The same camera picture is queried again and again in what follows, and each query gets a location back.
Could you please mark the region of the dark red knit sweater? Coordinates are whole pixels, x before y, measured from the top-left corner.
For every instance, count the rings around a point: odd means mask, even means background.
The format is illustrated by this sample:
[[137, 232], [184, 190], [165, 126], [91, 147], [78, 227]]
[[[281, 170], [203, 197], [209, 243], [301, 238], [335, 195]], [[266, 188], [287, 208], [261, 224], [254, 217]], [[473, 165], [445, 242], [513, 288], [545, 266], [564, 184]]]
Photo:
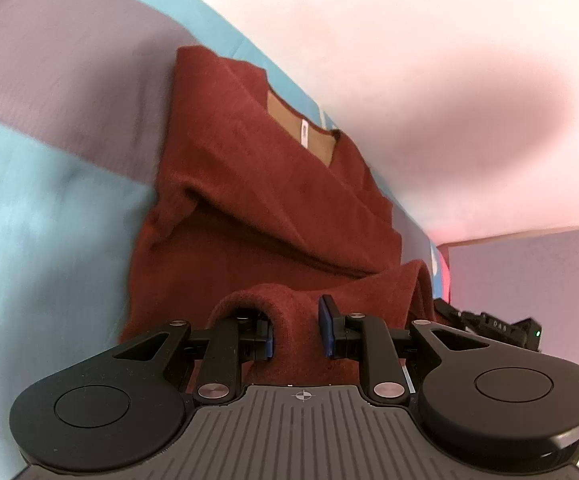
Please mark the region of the dark red knit sweater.
[[333, 132], [323, 162], [269, 114], [269, 92], [255, 65], [179, 49], [122, 338], [176, 318], [209, 327], [251, 307], [270, 318], [274, 350], [249, 382], [353, 384], [357, 365], [324, 353], [320, 297], [402, 328], [433, 317], [431, 278], [424, 262], [402, 261], [393, 206], [352, 140]]

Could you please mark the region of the blue grey patterned bedsheet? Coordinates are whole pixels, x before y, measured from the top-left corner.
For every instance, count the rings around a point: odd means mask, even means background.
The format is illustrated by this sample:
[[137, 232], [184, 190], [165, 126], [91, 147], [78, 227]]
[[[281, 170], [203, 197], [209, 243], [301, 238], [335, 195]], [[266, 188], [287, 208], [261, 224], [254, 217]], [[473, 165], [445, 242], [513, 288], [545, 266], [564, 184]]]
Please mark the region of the blue grey patterned bedsheet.
[[24, 466], [16, 396], [118, 340], [186, 44], [263, 68], [292, 107], [333, 127], [202, 0], [0, 0], [0, 479]]

